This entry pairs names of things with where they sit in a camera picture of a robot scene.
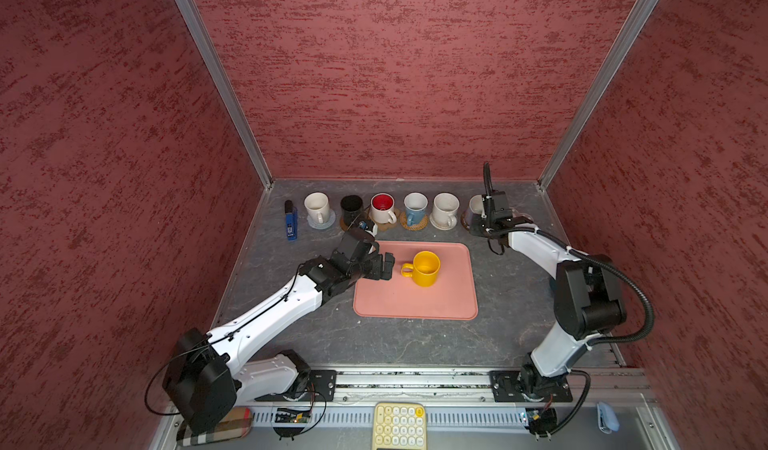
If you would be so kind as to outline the dark brown round coaster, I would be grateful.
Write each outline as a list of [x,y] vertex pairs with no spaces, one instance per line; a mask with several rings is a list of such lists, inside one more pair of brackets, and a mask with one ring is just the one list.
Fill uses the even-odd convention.
[[360,224],[359,220],[346,224],[344,221],[340,222],[340,227],[344,232],[347,232],[350,228],[358,228]]

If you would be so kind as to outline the light blue patterned mug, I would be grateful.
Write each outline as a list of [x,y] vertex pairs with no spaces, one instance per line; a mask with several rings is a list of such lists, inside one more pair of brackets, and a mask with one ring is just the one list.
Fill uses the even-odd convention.
[[428,203],[428,198],[419,192],[412,192],[404,198],[405,222],[408,227],[415,227],[421,223],[426,216]]

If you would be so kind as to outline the white mug purple handle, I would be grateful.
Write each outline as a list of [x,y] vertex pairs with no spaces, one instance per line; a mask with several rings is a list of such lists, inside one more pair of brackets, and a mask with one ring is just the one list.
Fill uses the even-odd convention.
[[476,219],[482,220],[484,217],[484,202],[482,195],[474,195],[464,213],[464,219],[468,227],[470,227]]

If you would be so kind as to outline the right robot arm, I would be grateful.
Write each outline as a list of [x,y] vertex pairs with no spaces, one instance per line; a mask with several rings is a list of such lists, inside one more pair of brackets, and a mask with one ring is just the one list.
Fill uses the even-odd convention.
[[597,256],[592,263],[578,257],[566,243],[524,217],[491,226],[487,222],[472,214],[470,233],[497,240],[501,250],[510,248],[523,254],[551,277],[555,324],[528,355],[518,376],[521,393],[530,399],[541,398],[565,382],[574,364],[591,350],[592,339],[626,320],[620,282],[600,267],[609,258]]

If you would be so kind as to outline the woven tan round coaster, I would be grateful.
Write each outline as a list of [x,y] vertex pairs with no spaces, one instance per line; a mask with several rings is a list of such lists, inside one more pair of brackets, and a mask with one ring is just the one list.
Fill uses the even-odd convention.
[[398,217],[398,222],[405,230],[415,232],[415,231],[421,231],[425,229],[429,224],[429,218],[427,216],[424,216],[420,221],[412,225],[409,225],[407,215],[401,214]]

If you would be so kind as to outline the black mug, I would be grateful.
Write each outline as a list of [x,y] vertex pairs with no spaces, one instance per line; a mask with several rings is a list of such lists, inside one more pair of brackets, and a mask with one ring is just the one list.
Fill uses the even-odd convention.
[[364,201],[359,195],[346,195],[341,199],[341,222],[347,228],[364,219]]

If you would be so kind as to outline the pink flower coaster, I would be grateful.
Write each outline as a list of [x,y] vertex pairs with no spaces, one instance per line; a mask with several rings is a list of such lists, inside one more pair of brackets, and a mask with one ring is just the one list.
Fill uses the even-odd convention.
[[519,210],[515,210],[515,215],[516,215],[516,217],[520,217],[520,218],[525,219],[529,223],[533,223],[534,222],[533,217],[531,215],[529,215],[528,213],[525,213],[525,212],[522,212],[522,211],[519,211]]

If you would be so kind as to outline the red interior white mug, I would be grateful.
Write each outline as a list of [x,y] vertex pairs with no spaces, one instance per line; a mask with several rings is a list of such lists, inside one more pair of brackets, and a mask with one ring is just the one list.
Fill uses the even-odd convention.
[[371,198],[370,217],[377,225],[394,224],[397,221],[395,200],[388,193],[378,193]]

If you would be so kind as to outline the pink plastic tray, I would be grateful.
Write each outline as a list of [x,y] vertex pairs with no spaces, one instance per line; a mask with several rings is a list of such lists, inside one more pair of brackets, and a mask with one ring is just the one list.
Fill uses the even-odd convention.
[[[407,319],[474,319],[478,303],[470,251],[461,243],[383,241],[381,250],[395,258],[392,278],[360,280],[354,290],[353,308],[362,317]],[[440,269],[433,285],[413,282],[404,265],[420,252],[434,253]]]

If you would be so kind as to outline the brown paw print coaster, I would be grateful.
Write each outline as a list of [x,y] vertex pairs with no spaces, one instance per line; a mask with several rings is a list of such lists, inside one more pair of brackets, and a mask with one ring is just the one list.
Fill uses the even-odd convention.
[[395,213],[395,219],[394,219],[393,222],[387,221],[387,222],[382,222],[382,223],[376,223],[378,231],[379,232],[385,232],[385,231],[392,230],[392,229],[396,228],[399,225],[399,216],[400,216],[400,213],[396,212]]

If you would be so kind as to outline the grey round coaster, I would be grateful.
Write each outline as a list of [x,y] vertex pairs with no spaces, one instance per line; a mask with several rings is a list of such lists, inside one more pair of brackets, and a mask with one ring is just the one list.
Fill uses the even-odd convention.
[[316,222],[310,215],[307,216],[307,223],[308,225],[315,230],[318,231],[324,231],[332,227],[336,222],[336,214],[334,212],[330,213],[329,219],[324,222]]

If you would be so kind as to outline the cream lace round coaster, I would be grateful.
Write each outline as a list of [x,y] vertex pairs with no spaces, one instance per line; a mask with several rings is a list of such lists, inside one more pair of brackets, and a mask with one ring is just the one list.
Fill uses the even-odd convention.
[[432,215],[429,216],[429,223],[432,227],[440,231],[450,231],[454,229],[458,223],[455,218],[451,218],[447,224],[441,224],[437,222]]

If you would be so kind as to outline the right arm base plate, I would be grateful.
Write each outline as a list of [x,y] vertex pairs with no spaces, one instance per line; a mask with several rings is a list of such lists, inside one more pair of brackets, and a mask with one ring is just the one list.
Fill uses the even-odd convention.
[[573,396],[567,375],[541,376],[533,367],[494,370],[489,373],[494,401],[522,403],[569,403]]

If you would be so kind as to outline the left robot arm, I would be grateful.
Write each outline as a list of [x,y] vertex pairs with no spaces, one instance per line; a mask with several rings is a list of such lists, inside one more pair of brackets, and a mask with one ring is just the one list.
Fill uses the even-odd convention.
[[343,265],[316,257],[298,265],[277,292],[240,317],[206,333],[192,328],[177,341],[161,385],[193,434],[213,430],[238,406],[284,394],[309,367],[283,351],[241,376],[249,360],[303,316],[317,310],[360,279],[392,278],[393,254],[366,251]]

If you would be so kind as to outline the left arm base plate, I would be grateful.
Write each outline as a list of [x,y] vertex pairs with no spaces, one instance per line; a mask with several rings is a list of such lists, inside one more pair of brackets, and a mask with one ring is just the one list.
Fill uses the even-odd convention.
[[308,383],[305,391],[296,399],[289,398],[285,394],[272,394],[265,395],[257,398],[258,402],[309,402],[311,396],[314,396],[316,400],[320,402],[326,401],[328,403],[334,400],[336,391],[338,372],[336,370],[323,370],[316,369],[309,373]]

